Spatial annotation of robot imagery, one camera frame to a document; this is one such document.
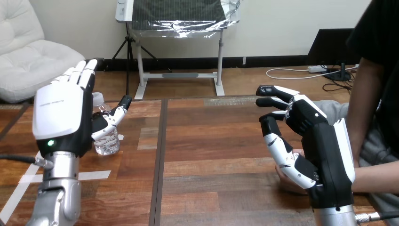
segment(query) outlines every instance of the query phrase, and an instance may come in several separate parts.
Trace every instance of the plastic water bottle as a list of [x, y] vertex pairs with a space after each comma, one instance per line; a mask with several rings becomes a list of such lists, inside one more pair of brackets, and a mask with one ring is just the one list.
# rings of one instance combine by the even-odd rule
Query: plastic water bottle
[[[93, 93], [93, 114], [97, 112], [108, 112], [110, 110], [111, 107], [104, 103], [103, 95], [101, 93]], [[96, 147], [97, 153], [100, 155], [117, 153], [119, 151], [120, 142], [116, 128], [99, 141], [95, 141], [94, 146]]]

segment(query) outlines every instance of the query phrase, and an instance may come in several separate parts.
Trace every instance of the stand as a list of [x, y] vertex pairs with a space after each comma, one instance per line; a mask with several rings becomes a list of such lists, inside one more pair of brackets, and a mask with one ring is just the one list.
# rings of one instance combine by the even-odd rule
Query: stand
[[345, 63], [341, 63], [341, 69], [329, 69], [327, 70], [327, 73], [336, 72], [336, 71], [341, 71], [341, 72], [334, 74], [326, 74], [323, 76], [333, 81], [348, 81], [351, 79], [351, 74], [345, 70]]
[[195, 78], [195, 79], [213, 79], [215, 82], [216, 94], [218, 96], [224, 96], [224, 89], [222, 84], [222, 61], [223, 61], [223, 30], [220, 31], [219, 40], [219, 54], [217, 72], [214, 73], [144, 73], [143, 70], [143, 59], [141, 56], [141, 43], [140, 40], [136, 42], [137, 49], [137, 63], [138, 71], [140, 76], [140, 85], [137, 89], [135, 99], [142, 99], [145, 92], [145, 87], [149, 79], [181, 79], [181, 78]]
[[[112, 62], [114, 62], [116, 56], [119, 54], [119, 52], [122, 50], [122, 48], [125, 46], [126, 42], [128, 43], [128, 56], [126, 58], [126, 95], [129, 94], [129, 63], [131, 60], [133, 60], [133, 51], [132, 51], [132, 42], [136, 43], [136, 40], [130, 36], [129, 33], [129, 28], [128, 28], [128, 23], [126, 22], [126, 34], [127, 36], [125, 37], [125, 40], [123, 41], [122, 45], [119, 47], [118, 51], [115, 53], [115, 55], [112, 58]], [[144, 50], [148, 55], [150, 55], [154, 60], [158, 61], [158, 59], [150, 53], [146, 48], [140, 46], [141, 49]]]

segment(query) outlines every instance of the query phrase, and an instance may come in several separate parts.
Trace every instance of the bottle cap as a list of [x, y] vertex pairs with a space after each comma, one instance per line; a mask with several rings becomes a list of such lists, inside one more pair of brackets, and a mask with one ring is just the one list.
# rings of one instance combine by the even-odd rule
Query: bottle cap
[[104, 103], [104, 97], [102, 93], [93, 93], [93, 107], [100, 106]]

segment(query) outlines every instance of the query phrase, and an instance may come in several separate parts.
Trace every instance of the black t-shirt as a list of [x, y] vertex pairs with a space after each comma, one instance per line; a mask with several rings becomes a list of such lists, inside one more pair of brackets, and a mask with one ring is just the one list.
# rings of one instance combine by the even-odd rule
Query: black t-shirt
[[386, 142], [399, 153], [399, 1], [373, 0], [347, 44], [363, 58], [384, 66], [376, 116]]

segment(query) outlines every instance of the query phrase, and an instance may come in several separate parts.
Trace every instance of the robotic hand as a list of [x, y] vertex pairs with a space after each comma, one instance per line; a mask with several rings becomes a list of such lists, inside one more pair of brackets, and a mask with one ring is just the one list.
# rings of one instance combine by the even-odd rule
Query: robotic hand
[[33, 134], [44, 159], [30, 226], [70, 226], [80, 214], [79, 158], [112, 131], [132, 98], [124, 96], [110, 112], [92, 117], [96, 60], [81, 61], [36, 93]]
[[[308, 192], [317, 225], [356, 226], [351, 191], [355, 171], [345, 119], [329, 125], [311, 100], [291, 89], [261, 85], [256, 95], [265, 97], [256, 100], [257, 106], [281, 110], [260, 117], [262, 133], [278, 167]], [[276, 119], [302, 136], [305, 158], [292, 153]]]

